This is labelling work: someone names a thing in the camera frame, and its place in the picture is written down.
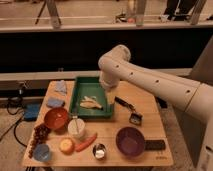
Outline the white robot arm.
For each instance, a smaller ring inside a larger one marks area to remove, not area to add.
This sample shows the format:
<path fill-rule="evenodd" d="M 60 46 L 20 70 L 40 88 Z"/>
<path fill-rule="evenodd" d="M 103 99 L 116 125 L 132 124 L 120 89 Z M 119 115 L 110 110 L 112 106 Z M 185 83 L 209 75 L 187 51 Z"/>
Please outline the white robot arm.
<path fill-rule="evenodd" d="M 130 58 L 124 45 L 100 57 L 102 87 L 111 92 L 125 80 L 170 102 L 178 109 L 177 119 L 196 170 L 213 171 L 213 86 L 131 64 Z"/>

